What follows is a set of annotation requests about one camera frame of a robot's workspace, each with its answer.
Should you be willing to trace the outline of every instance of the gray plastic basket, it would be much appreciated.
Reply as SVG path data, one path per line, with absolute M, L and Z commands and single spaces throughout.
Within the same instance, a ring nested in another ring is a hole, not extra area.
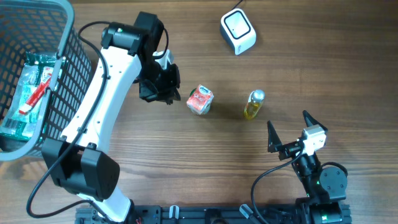
M 53 73 L 62 69 L 61 76 L 52 77 L 42 98 L 33 137 L 22 143 L 0 137 L 0 161 L 24 155 L 41 157 L 44 139 L 58 139 L 80 106 L 93 73 L 73 28 L 74 19 L 66 0 L 0 1 L 0 124 L 10 108 L 26 51 L 56 52 Z

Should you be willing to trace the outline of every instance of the small bottle with yellow liquid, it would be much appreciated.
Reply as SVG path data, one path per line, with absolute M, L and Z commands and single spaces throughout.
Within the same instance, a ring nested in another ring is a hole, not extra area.
M 246 119 L 253 119 L 256 117 L 257 112 L 260 110 L 265 98 L 266 94 L 262 90 L 254 90 L 251 92 L 248 103 L 244 108 L 244 117 Z

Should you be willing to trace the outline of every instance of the wooden table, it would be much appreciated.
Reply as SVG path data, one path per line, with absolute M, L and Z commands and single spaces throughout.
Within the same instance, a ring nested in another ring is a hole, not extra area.
M 146 103 L 134 85 L 114 125 L 109 154 L 121 166 L 120 188 L 137 205 L 250 203 L 254 179 L 281 164 L 266 151 L 266 122 L 290 142 L 301 135 L 308 110 L 330 130 L 319 159 L 349 170 L 345 203 L 354 223 L 397 223 L 397 1 L 247 0 L 241 7 L 257 42 L 240 56 L 219 31 L 234 1 L 85 2 L 73 4 L 77 29 L 97 20 L 133 24 L 139 11 L 157 14 L 180 69 L 181 102 Z M 100 46 L 102 28 L 83 35 Z M 159 50 L 164 45 L 163 38 Z M 215 94 L 204 116 L 185 104 L 198 84 Z M 255 89 L 267 99 L 257 118 L 246 121 L 243 108 Z M 74 221 L 74 209 L 44 220 L 27 216 L 26 200 L 46 170 L 40 159 L 0 162 L 0 223 Z M 258 203 L 304 196 L 291 167 L 266 177 L 256 191 Z M 76 200 L 47 180 L 34 211 Z

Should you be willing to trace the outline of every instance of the white box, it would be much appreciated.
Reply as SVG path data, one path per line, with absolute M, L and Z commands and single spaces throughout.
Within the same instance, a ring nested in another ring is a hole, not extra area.
M 242 9 L 234 9 L 221 18 L 220 32 L 235 55 L 256 43 L 256 31 Z

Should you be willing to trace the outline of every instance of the cable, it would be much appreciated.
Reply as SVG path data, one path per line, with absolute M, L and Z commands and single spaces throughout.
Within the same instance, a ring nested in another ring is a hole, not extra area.
M 231 9 L 234 10 L 239 4 L 241 4 L 243 2 L 243 0 L 240 0 L 238 3 L 236 3 L 236 5 Z
M 153 56 L 153 58 L 155 60 L 161 59 L 166 54 L 167 48 L 169 47 L 169 33 L 167 32 L 166 28 L 163 28 L 163 30 L 164 30 L 164 33 L 166 34 L 166 47 L 161 55 Z
M 80 139 L 80 136 L 83 134 L 83 131 L 86 129 L 88 122 L 90 121 L 91 116 L 94 113 L 95 108 L 98 105 L 98 102 L 101 99 L 101 96 L 104 92 L 105 89 L 105 85 L 106 85 L 106 81 L 108 79 L 108 65 L 106 64 L 106 60 L 104 58 L 104 56 L 102 55 L 102 53 L 100 52 L 100 50 L 98 50 L 94 44 L 92 44 L 91 42 L 89 42 L 88 40 L 84 39 L 80 34 L 81 32 L 86 29 L 89 26 L 95 25 L 95 24 L 110 24 L 110 22 L 106 22 L 106 21 L 96 21 L 96 22 L 91 22 L 89 24 L 84 25 L 78 32 L 78 36 L 79 39 L 81 41 L 83 41 L 84 43 L 88 44 L 91 48 L 93 48 L 93 50 L 97 53 L 99 59 L 101 60 L 102 64 L 103 64 L 103 68 L 104 68 L 104 75 L 103 75 L 103 81 L 101 84 L 101 87 L 99 89 L 98 95 L 95 98 L 95 101 L 93 103 L 93 106 L 91 107 L 90 111 L 87 114 L 87 117 L 85 118 L 83 124 L 80 127 L 80 130 L 78 131 L 76 137 L 73 139 L 73 141 L 69 144 L 69 146 L 65 149 L 65 151 L 61 154 L 61 156 L 51 165 L 51 167 L 47 170 L 47 172 L 42 176 L 42 178 L 38 181 L 38 183 L 36 184 L 36 186 L 33 188 L 32 193 L 30 193 L 30 196 L 27 200 L 26 203 L 26 212 L 28 215 L 30 215 L 32 218 L 47 218 L 47 217 L 51 217 L 54 215 L 58 215 L 61 212 L 64 212 L 65 210 L 68 210 L 69 208 L 72 208 L 76 205 L 79 205 L 81 203 L 89 203 L 92 206 L 95 206 L 94 203 L 91 200 L 80 200 L 77 201 L 75 203 L 72 203 L 66 207 L 63 207 L 57 211 L 51 212 L 51 213 L 46 213 L 46 214 L 35 214 L 32 211 L 32 202 L 33 202 L 33 198 L 35 197 L 37 191 L 40 189 L 40 187 L 42 186 L 42 184 L 44 183 L 44 181 L 46 180 L 47 177 L 49 177 L 51 171 L 54 170 L 55 167 L 57 167 L 59 165 L 59 163 L 61 163 L 63 161 L 63 159 L 68 155 L 68 153 L 71 151 L 71 149 L 74 147 L 74 145 L 76 144 L 76 142 Z M 100 212 L 100 214 L 104 217 L 106 217 L 106 215 L 101 211 L 98 210 L 98 212 Z
M 268 171 L 262 173 L 262 174 L 261 174 L 259 177 L 257 177 L 257 179 L 253 182 L 253 185 L 251 186 L 251 193 L 250 193 L 250 194 L 251 194 L 251 203 L 253 204 L 254 211 L 257 213 L 258 217 L 259 217 L 259 218 L 261 219 L 261 221 L 263 221 L 265 224 L 269 224 L 269 222 L 261 215 L 261 213 L 260 213 L 259 210 L 257 209 L 256 201 L 254 200 L 254 188 L 256 187 L 256 184 L 257 184 L 263 177 L 265 177 L 266 175 L 268 175 L 268 174 L 274 172 L 275 170 L 279 170 L 279 169 L 281 169 L 281 168 L 283 168 L 283 167 L 285 167 L 285 166 L 289 166 L 289 165 L 291 165 L 292 163 L 294 163 L 298 158 L 300 158 L 300 156 L 302 155 L 302 153 L 303 153 L 303 149 L 300 150 L 300 152 L 299 152 L 299 154 L 296 156 L 296 158 L 294 158 L 294 159 L 292 159 L 291 161 L 288 161 L 288 162 L 286 162 L 286 163 L 284 163 L 284 164 L 282 164 L 282 165 L 280 165 L 280 166 L 274 167 L 274 168 L 272 168 L 272 169 L 270 169 L 270 170 L 268 170 Z
M 344 172 L 344 174 L 346 175 L 346 177 L 348 176 L 347 168 L 345 168 L 343 165 L 341 165 L 337 162 L 326 162 L 326 163 L 322 164 L 320 169 L 322 169 L 324 166 L 335 166 L 335 167 L 341 169 Z

